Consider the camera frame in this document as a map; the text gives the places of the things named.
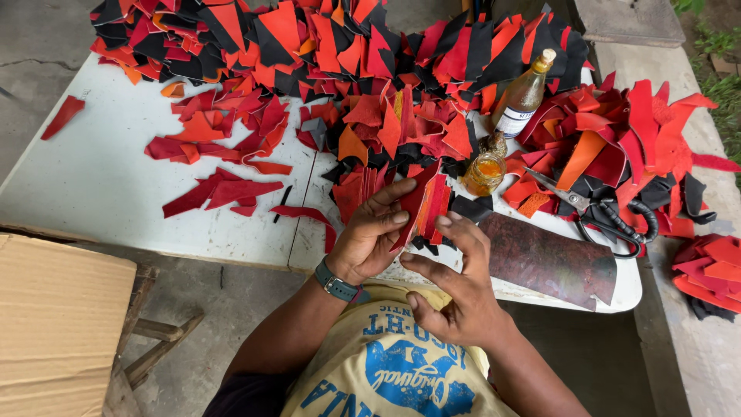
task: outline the person's left hand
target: person's left hand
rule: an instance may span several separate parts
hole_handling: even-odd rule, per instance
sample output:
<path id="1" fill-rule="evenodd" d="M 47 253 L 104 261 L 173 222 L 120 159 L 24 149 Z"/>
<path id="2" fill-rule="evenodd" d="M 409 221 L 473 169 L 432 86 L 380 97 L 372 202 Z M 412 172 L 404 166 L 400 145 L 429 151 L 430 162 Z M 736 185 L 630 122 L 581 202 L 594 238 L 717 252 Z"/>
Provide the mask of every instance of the person's left hand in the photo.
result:
<path id="1" fill-rule="evenodd" d="M 399 239 L 399 230 L 409 221 L 397 201 L 416 188 L 414 178 L 397 181 L 382 188 L 358 207 L 348 227 L 340 234 L 327 267 L 339 279 L 352 285 L 380 274 L 404 249 L 389 253 Z"/>

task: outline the white folding table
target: white folding table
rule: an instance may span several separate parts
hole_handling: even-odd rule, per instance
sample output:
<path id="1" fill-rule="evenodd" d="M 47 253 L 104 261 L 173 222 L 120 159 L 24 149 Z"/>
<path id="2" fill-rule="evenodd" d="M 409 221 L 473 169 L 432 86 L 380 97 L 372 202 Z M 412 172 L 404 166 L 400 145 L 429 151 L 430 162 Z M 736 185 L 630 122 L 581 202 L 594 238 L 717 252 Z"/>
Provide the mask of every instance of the white folding table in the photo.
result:
<path id="1" fill-rule="evenodd" d="M 144 147 L 155 136 L 177 134 L 182 124 L 170 109 L 172 100 L 160 93 L 163 85 L 140 82 L 132 85 L 120 68 L 98 65 L 91 54 L 70 83 L 62 98 L 36 133 L 8 178 L 0 186 L 0 222 L 55 229 L 80 234 L 103 243 L 147 249 L 166 255 L 194 257 L 219 262 L 240 263 L 272 269 L 309 272 L 324 256 L 324 226 L 314 220 L 281 217 L 273 223 L 277 206 L 285 191 L 258 197 L 252 217 L 229 210 L 232 205 L 210 211 L 191 210 L 164 219 L 162 205 L 197 185 L 216 166 L 258 181 L 282 181 L 293 190 L 289 206 L 319 209 L 340 233 L 344 226 L 339 211 L 328 197 L 332 184 L 321 175 L 332 169 L 332 154 L 317 154 L 298 141 L 299 99 L 289 101 L 288 127 L 273 154 L 263 160 L 293 166 L 289 176 L 261 175 L 252 168 L 203 157 L 193 165 L 153 160 Z M 186 89 L 194 95 L 212 85 Z M 48 141 L 40 139 L 48 123 L 67 95 L 85 100 L 85 109 Z M 227 147 L 239 143 L 249 131 L 235 123 Z M 500 189 L 506 189 L 506 182 Z M 448 179 L 457 194 L 471 197 L 457 181 Z M 494 196 L 494 211 L 539 227 L 580 239 L 573 224 L 538 212 L 526 219 Z M 610 244 L 594 233 L 596 241 Z M 624 243 L 613 245 L 627 252 Z M 410 252 L 418 252 L 413 246 Z M 426 249 L 422 251 L 431 256 Z M 447 246 L 439 247 L 438 261 L 460 270 L 462 254 Z M 615 293 L 610 306 L 597 301 L 598 312 L 620 312 L 638 304 L 642 290 L 635 260 L 617 260 Z M 406 286 L 430 286 L 423 277 L 404 270 L 398 262 L 375 282 Z M 492 278 L 496 296 L 502 300 L 582 309 L 530 289 Z"/>

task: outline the scissor blade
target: scissor blade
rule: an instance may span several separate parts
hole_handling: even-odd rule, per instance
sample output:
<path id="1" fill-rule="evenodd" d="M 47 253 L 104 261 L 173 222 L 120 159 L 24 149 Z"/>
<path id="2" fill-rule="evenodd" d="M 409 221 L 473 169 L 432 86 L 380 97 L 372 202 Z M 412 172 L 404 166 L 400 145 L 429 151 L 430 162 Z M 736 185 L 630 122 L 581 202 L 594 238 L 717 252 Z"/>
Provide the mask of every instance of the scissor blade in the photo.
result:
<path id="1" fill-rule="evenodd" d="M 533 178 L 538 180 L 538 182 L 543 184 L 543 186 L 546 187 L 548 190 L 552 191 L 558 198 L 572 205 L 579 212 L 579 214 L 584 214 L 589 208 L 588 199 L 573 191 L 558 190 L 556 189 L 557 182 L 555 180 L 552 180 L 551 178 L 546 177 L 545 175 L 540 174 L 538 171 L 534 171 L 528 167 L 524 168 L 530 175 L 533 176 Z"/>

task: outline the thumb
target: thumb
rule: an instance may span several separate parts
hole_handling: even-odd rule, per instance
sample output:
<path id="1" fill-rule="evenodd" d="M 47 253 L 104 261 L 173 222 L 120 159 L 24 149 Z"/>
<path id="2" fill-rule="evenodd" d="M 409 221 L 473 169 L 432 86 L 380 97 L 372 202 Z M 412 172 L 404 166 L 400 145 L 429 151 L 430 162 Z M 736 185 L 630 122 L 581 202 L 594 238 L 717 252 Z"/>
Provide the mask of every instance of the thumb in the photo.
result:
<path id="1" fill-rule="evenodd" d="M 416 291 L 409 291 L 407 293 L 407 302 L 412 308 L 414 321 L 420 327 L 438 338 L 447 339 L 446 336 L 449 330 L 448 319 L 441 312 L 432 308 L 426 298 L 422 297 Z"/>
<path id="2" fill-rule="evenodd" d="M 409 211 L 397 211 L 382 216 L 370 217 L 367 222 L 360 226 L 362 233 L 366 235 L 380 236 L 388 232 L 394 232 L 404 227 L 409 221 Z"/>

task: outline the person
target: person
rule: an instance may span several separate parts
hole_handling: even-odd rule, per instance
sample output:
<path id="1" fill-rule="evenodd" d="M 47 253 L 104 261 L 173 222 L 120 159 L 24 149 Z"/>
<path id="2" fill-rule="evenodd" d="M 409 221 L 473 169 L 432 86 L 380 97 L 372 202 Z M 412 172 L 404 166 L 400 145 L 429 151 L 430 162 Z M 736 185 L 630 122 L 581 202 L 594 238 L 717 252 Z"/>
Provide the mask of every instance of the person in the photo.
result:
<path id="1" fill-rule="evenodd" d="M 329 272 L 318 267 L 250 333 L 204 417 L 588 416 L 499 307 L 489 240 L 469 219 L 452 211 L 435 219 L 463 252 L 460 273 L 421 255 L 399 257 L 441 292 L 361 290 L 402 252 L 389 252 L 409 221 L 398 199 L 415 187 L 400 180 L 358 207 L 320 265 Z M 327 274 L 370 299 L 348 304 L 349 295 L 317 279 Z"/>

